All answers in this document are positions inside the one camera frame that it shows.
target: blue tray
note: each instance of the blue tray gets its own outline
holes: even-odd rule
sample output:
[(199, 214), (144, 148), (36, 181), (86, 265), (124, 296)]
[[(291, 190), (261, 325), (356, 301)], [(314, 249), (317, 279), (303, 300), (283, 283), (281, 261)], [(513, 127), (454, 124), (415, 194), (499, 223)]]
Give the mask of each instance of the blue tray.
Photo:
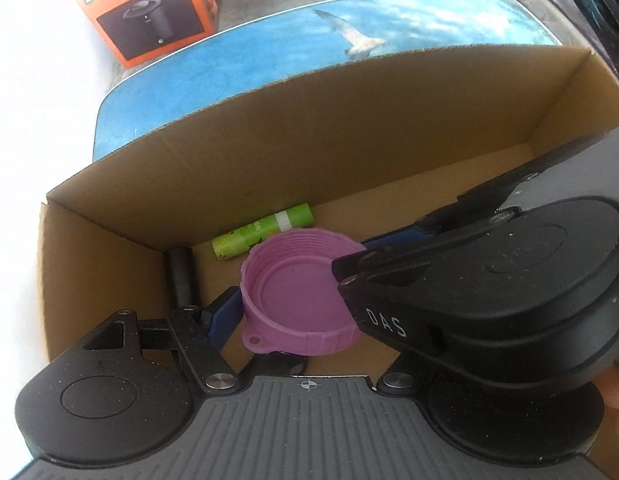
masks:
[(192, 44), (121, 82), (100, 106), (94, 160), (196, 110), (290, 76), (467, 44), (560, 43), (516, 0), (331, 0), (287, 10)]

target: brown cardboard box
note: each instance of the brown cardboard box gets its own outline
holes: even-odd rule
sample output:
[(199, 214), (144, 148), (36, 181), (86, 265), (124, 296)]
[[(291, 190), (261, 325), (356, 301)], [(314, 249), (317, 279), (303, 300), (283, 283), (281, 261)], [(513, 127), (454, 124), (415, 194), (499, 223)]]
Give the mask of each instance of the brown cardboard box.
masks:
[[(210, 240), (309, 202), (363, 240), (563, 143), (619, 126), (619, 83), (589, 50), (473, 46), (350, 63), (249, 92), (141, 137), (48, 194), (40, 226), (50, 358), (122, 308), (167, 313), (161, 251), (193, 246), (209, 303), (243, 258)], [(224, 349), (249, 359), (238, 332)], [(307, 373), (375, 380), (396, 352), (364, 338)], [(619, 458), (597, 452), (619, 478)]]
[(125, 68), (216, 32), (222, 0), (76, 0)]

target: green battery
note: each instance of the green battery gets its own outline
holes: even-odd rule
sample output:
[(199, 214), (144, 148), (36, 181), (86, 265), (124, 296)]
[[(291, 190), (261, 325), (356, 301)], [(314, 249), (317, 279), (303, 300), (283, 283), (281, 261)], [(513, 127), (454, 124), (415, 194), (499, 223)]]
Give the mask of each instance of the green battery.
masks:
[(270, 235), (288, 231), (294, 227), (308, 227), (313, 223), (314, 217), (309, 205), (304, 203), (234, 229), (226, 235), (218, 236), (211, 241), (211, 245), (219, 259), (227, 260), (238, 254), (246, 253)]

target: purple bottle cap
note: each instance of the purple bottle cap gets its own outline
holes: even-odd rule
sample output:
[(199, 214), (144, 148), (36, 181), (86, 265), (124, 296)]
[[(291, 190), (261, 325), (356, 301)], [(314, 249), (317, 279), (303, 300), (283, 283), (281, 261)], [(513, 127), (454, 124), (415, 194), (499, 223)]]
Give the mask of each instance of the purple bottle cap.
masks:
[(340, 352), (363, 336), (332, 275), (332, 261), (365, 250), (324, 229), (292, 229), (255, 246), (240, 269), (252, 352), (317, 356)]

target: ribbed gray plate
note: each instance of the ribbed gray plate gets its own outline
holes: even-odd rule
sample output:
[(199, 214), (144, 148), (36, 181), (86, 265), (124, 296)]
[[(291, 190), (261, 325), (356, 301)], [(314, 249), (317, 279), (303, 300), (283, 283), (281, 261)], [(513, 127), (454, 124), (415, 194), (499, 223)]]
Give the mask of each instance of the ribbed gray plate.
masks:
[(20, 480), (605, 480), (586, 458), (509, 468), (436, 435), (414, 402), (374, 393), (365, 378), (257, 377), (207, 400), (173, 443), (138, 462), (72, 470), (41, 460)]

